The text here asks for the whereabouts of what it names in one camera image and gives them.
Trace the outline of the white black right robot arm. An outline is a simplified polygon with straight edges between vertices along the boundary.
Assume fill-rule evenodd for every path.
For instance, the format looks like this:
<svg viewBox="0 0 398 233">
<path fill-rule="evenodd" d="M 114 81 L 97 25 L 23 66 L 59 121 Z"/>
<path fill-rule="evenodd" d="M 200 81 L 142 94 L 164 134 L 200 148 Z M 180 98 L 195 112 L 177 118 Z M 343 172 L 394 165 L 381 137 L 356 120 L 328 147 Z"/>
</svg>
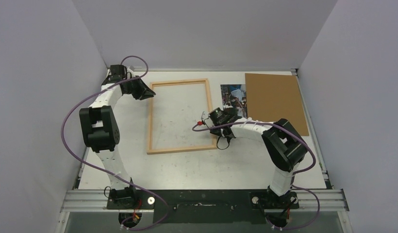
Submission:
<svg viewBox="0 0 398 233">
<path fill-rule="evenodd" d="M 294 174 L 308 151 L 292 124 L 284 118 L 276 122 L 257 121 L 220 108 L 211 111 L 208 118 L 213 123 L 210 129 L 213 135 L 224 137 L 227 141 L 245 138 L 265 145 L 275 168 L 266 199 L 259 198 L 257 203 L 264 208 L 296 207 L 298 199 L 291 190 Z"/>
</svg>

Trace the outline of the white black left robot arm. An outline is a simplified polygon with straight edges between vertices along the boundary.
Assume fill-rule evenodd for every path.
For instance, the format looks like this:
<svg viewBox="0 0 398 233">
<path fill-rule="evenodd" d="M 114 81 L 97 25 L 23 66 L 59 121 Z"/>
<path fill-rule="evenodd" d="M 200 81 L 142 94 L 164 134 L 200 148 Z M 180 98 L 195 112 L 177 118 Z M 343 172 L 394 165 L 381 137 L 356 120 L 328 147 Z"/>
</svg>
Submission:
<svg viewBox="0 0 398 233">
<path fill-rule="evenodd" d="M 107 208 L 133 209 L 141 199 L 119 154 L 120 131 L 114 107 L 124 95 L 145 100 L 156 94 L 124 65 L 110 66 L 101 90 L 102 93 L 89 107 L 79 111 L 83 140 L 107 171 L 110 181 Z"/>
</svg>

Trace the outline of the colour printed photo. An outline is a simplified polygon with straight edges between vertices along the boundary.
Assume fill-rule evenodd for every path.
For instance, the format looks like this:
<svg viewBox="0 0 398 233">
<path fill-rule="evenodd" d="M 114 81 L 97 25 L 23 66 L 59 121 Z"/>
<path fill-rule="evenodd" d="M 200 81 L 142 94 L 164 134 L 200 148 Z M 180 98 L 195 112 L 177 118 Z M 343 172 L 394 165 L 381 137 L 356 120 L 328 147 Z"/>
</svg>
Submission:
<svg viewBox="0 0 398 233">
<path fill-rule="evenodd" d="M 236 113 L 239 117 L 248 117 L 247 94 L 245 84 L 221 84 L 222 106 L 224 110 Z"/>
</svg>

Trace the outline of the brown frame backing board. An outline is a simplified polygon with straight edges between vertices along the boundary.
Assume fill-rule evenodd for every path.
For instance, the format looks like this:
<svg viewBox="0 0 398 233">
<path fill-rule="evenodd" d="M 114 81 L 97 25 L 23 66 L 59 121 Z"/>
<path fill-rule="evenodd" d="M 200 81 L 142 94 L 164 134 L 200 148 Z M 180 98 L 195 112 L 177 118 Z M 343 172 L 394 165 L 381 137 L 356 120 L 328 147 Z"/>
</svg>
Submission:
<svg viewBox="0 0 398 233">
<path fill-rule="evenodd" d="M 245 84 L 248 117 L 264 122 L 285 118 L 301 136 L 309 135 L 295 76 L 246 73 Z"/>
</svg>

